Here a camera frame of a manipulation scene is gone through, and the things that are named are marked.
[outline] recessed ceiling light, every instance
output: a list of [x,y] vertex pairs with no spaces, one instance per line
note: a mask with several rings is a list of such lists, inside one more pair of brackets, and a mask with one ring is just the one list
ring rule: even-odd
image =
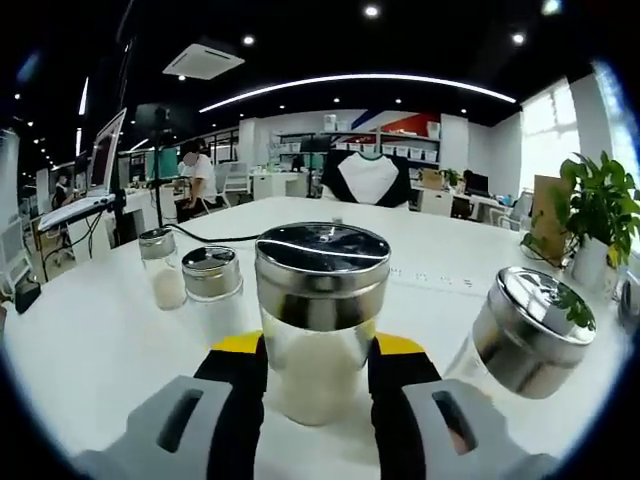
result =
[[364,9],[364,14],[369,18],[376,18],[378,15],[380,15],[380,9],[375,5],[369,5]]
[[488,95],[490,97],[497,98],[508,103],[516,103],[515,98],[508,97],[507,95],[503,95],[486,88],[478,87],[476,85],[471,85],[469,83],[456,82],[454,80],[425,77],[422,75],[403,75],[399,73],[349,73],[346,75],[330,75],[328,77],[305,78],[304,80],[296,80],[294,82],[280,83],[278,85],[271,85],[269,87],[257,88],[256,90],[242,93],[240,95],[236,95],[235,97],[227,98],[226,100],[223,100],[221,102],[209,105],[208,107],[201,108],[198,111],[200,113],[205,113],[209,110],[213,110],[214,108],[220,108],[224,105],[229,105],[230,103],[239,102],[240,100],[245,100],[247,98],[255,97],[257,95],[263,95],[269,92],[274,92],[276,90],[282,90],[284,88],[300,87],[302,85],[311,85],[314,83],[337,82],[342,80],[404,80],[411,82],[435,83],[437,85],[445,85],[447,87],[461,88],[463,90],[481,93],[483,95]]
[[524,43],[524,34],[516,33],[511,37],[511,39],[516,45],[522,45]]
[[546,0],[542,4],[542,14],[555,15],[556,13],[560,13],[561,8],[560,0]]

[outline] person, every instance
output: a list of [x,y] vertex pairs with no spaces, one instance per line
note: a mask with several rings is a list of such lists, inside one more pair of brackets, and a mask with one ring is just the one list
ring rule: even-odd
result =
[[191,178],[191,198],[177,204],[178,222],[193,218],[205,211],[205,207],[215,208],[218,197],[215,170],[211,159],[206,155],[204,140],[200,138],[191,142],[185,150],[184,172]]
[[58,181],[56,182],[56,191],[53,194],[53,199],[51,200],[51,207],[54,210],[70,204],[75,199],[75,194],[73,192],[69,194],[69,187],[67,187],[68,182],[69,177],[66,173],[61,173],[60,175],[58,175]]

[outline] curved led light strip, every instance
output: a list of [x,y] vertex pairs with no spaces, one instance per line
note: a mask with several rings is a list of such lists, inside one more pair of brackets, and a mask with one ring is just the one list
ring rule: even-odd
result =
[[205,113],[209,110],[213,110],[214,108],[222,107],[223,105],[228,105],[230,103],[239,102],[240,100],[244,100],[245,98],[255,97],[256,95],[262,95],[263,93],[269,93],[275,90],[282,90],[283,88],[298,87],[300,85],[309,85],[311,83],[335,82],[338,80],[409,80],[412,82],[437,83],[439,85],[447,85],[450,87],[471,90],[472,92],[476,93],[482,93],[484,95],[489,95],[490,97],[504,100],[505,102],[516,103],[515,98],[507,97],[506,95],[487,90],[486,88],[476,87],[475,85],[469,85],[462,82],[454,82],[453,80],[422,77],[419,75],[400,75],[397,73],[357,73],[349,75],[332,75],[330,77],[307,78],[306,80],[297,80],[295,82],[281,83],[279,85],[273,85],[271,87],[260,88],[258,90],[243,93],[242,95],[238,95],[236,97],[232,97],[227,100],[223,100],[222,102],[218,102],[216,104],[205,107],[200,110],[200,113]]

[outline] stainless steel lid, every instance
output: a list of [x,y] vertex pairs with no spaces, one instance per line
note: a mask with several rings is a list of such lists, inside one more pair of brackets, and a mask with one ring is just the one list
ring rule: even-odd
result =
[[530,398],[556,391],[595,334],[593,313],[577,293],[521,267],[498,272],[473,326],[487,369],[503,386]]
[[242,284],[236,252],[218,245],[187,253],[182,258],[182,275],[187,293],[211,300],[235,293]]
[[283,225],[256,241],[258,299],[299,328],[350,328],[382,308],[390,255],[382,237],[358,227]]
[[143,260],[164,258],[176,249],[173,232],[166,227],[144,232],[138,237],[138,245]]

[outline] white flower pot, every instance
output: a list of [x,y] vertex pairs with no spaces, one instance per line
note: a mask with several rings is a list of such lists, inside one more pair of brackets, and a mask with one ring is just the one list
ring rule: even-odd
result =
[[604,287],[609,247],[595,238],[586,237],[573,259],[573,278],[591,291]]

